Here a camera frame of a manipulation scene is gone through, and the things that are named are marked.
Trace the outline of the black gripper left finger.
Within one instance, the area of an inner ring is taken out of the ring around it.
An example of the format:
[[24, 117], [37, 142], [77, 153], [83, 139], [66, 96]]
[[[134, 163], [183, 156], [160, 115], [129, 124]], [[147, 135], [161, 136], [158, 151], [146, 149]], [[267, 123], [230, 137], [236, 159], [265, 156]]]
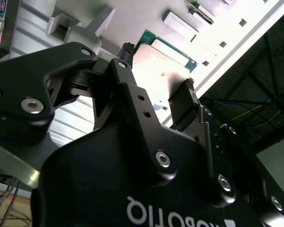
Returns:
[[[54, 112], [77, 95], [94, 98], [96, 129], [55, 150], [47, 134]], [[125, 61], [104, 63], [72, 42], [0, 62], [0, 169], [38, 186], [46, 173], [98, 175], [97, 165], [118, 156], [150, 184], [177, 174], [165, 131]]]

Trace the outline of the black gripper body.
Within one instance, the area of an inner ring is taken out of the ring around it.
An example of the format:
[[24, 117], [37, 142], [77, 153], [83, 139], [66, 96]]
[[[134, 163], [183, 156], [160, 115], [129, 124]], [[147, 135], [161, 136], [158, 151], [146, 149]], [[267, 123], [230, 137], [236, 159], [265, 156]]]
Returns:
[[260, 227], [243, 196], [212, 205], [194, 139], [163, 128], [176, 177], [154, 185], [135, 130], [116, 122], [55, 151], [32, 194], [36, 227]]

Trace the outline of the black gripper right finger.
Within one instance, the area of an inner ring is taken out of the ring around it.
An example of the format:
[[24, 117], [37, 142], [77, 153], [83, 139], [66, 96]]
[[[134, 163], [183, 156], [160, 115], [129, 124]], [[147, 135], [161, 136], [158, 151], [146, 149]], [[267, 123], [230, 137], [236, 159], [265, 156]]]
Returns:
[[247, 142], [196, 96], [186, 78], [169, 85], [172, 128], [193, 138], [198, 194], [223, 226], [284, 227], [284, 192]]

